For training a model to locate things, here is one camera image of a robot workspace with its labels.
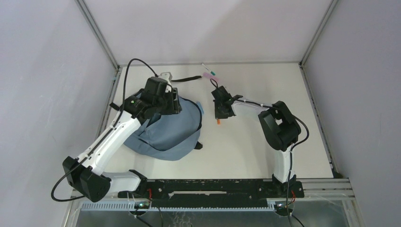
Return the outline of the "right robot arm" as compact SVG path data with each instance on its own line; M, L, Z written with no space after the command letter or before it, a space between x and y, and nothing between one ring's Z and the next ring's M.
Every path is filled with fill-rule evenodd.
M292 149L301 133L301 128L287 105L282 101L266 105L245 100L241 95L232 96L223 86L215 86L211 94L214 97L216 119L249 116L259 121L267 143L277 151L272 175L273 190L280 197L287 196L296 181L296 175L292 173Z

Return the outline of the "blue student backpack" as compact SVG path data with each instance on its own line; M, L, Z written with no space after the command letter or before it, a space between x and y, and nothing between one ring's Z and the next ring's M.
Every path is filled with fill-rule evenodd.
M134 152L160 160L177 161L194 149L201 149L199 142L202 117L197 104L179 96L182 111L174 115L155 115L140 121L140 126L123 142ZM119 111L122 105L111 103Z

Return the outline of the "pink eraser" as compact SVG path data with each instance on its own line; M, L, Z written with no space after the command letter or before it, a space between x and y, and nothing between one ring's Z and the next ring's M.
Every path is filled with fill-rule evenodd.
M204 72L202 76L203 76L204 78L207 78L207 79L213 79L213 80L215 80L215 81L218 81L218 79L217 79L214 75L212 75L212 74L210 74L210 73L208 73L208 72Z

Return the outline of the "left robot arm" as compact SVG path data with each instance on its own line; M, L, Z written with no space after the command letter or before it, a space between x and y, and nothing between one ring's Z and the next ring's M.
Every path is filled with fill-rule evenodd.
M147 193L147 183L133 171L107 173L105 168L128 137L155 114L180 112L178 91L171 82L170 72L148 78L140 96L123 98L112 123L89 148L76 158L67 157L63 161L64 177L82 197L98 202L107 195L123 191L130 191L136 197Z

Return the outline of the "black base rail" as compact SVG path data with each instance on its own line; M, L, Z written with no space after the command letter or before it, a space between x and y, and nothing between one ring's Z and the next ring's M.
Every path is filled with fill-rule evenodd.
M266 208L268 199L304 198L300 181L290 185L271 179L158 179L145 180L138 189L122 191L118 198L151 199L160 208Z

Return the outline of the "aluminium frame profile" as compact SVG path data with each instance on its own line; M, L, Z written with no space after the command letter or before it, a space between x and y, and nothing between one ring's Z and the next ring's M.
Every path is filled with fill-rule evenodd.
M96 40L98 41L99 45L103 49L106 57L108 58L109 62L111 63L112 67L115 71L120 69L120 65L116 60L105 36L103 35L98 23L96 22L95 17L93 16L88 4L85 0L75 0L75 3L78 9L81 11L84 19L86 20L90 30L94 34Z

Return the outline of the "teal capped marker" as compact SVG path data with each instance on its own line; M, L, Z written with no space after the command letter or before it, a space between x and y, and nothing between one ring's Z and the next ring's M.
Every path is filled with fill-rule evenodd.
M201 63L201 66L203 66L209 74L211 74L211 75L213 75L213 76L216 75L215 72L212 71L212 70L211 70L207 65L205 65L204 63Z

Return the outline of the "blue eraser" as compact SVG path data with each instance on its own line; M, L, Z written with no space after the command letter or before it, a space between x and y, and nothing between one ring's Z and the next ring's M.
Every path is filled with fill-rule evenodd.
M203 110L203 107L202 107L201 103L199 101L197 101L196 104L200 109L201 115L204 115L204 110Z

